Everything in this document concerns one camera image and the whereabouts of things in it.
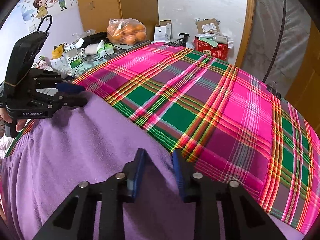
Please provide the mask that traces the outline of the person's left hand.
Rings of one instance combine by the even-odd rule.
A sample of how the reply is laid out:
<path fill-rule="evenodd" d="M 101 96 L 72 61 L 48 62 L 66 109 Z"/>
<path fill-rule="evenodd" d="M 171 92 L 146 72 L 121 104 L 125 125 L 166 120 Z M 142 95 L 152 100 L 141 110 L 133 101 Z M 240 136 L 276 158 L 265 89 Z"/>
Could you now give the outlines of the person's left hand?
<path fill-rule="evenodd" d="M 0 115 L 5 122 L 12 123 L 12 118 L 7 114 L 6 109 L 0 108 Z M 21 131 L 24 128 L 26 122 L 27 120 L 25 119 L 17 120 L 16 131 Z"/>

